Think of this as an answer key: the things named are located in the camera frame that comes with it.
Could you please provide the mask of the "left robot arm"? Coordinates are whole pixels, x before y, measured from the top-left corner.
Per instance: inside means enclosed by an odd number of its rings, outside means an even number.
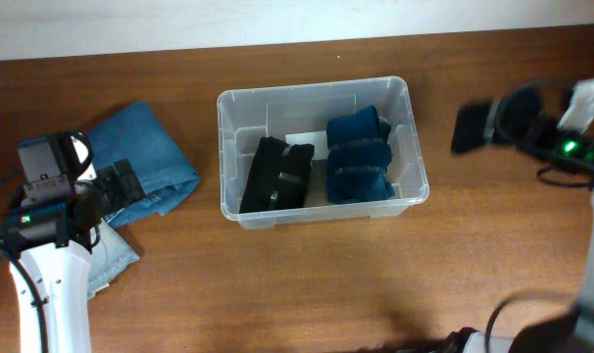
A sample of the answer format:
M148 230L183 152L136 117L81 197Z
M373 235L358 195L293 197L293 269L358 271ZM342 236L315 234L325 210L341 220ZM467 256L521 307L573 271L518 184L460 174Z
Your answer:
M87 289L104 216L144 198L129 160L96 170L83 133L17 146L25 183L0 226L0 252L17 290L24 352L91 349Z

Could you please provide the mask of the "black garment with tape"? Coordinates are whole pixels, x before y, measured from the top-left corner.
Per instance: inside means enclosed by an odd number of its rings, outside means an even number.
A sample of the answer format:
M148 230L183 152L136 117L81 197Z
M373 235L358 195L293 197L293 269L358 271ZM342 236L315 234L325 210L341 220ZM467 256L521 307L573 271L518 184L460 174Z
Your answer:
M262 137L247 177L241 214L302 208L314 161L313 144Z

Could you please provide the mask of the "small black garment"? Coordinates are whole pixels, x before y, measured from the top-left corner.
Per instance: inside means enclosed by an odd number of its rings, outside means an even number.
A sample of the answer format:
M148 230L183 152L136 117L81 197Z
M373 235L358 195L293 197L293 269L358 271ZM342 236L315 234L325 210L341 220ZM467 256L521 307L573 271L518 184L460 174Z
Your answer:
M513 144L523 139L543 110L539 91L525 86L508 96L463 105L451 141L453 154L466 154L487 144Z

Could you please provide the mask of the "navy blue garment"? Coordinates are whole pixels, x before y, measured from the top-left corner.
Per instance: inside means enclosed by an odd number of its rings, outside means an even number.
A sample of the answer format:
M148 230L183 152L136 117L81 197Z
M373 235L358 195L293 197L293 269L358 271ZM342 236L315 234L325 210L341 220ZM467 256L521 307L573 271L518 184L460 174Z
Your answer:
M329 202L374 202L395 195L386 177L393 160L388 144L391 130L373 105L327 123L325 186Z

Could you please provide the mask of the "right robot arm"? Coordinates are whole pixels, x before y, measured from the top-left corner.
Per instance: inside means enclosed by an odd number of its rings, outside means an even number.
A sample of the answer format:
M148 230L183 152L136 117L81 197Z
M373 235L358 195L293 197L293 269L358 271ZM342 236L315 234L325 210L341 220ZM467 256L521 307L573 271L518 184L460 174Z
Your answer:
M469 103L458 112L451 151L467 154L485 145L514 146L543 163L536 176L544 184L587 189L592 228L587 264L575 294L523 290L504 298L482 332L470 335L467 352L594 352L594 78L572 85L535 81L492 100ZM572 184L546 178L550 172L583 176ZM497 337L501 312L518 301L568 303L560 315L523 328L513 338Z

